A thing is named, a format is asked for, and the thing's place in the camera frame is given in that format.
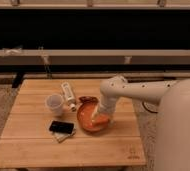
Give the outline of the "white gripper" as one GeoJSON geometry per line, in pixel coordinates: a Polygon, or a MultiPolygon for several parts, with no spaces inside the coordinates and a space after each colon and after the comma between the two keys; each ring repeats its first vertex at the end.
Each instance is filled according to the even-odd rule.
{"type": "Polygon", "coordinates": [[[115,112],[117,99],[102,96],[98,104],[98,112],[94,112],[91,115],[91,119],[94,120],[100,113],[113,114],[115,112]]]}

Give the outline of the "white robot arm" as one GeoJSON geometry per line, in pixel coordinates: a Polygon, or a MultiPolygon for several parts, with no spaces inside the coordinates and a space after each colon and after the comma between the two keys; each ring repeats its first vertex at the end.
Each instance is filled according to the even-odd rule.
{"type": "Polygon", "coordinates": [[[153,171],[190,171],[190,79],[129,83],[123,76],[100,83],[95,118],[112,116],[120,97],[158,105],[153,171]]]}

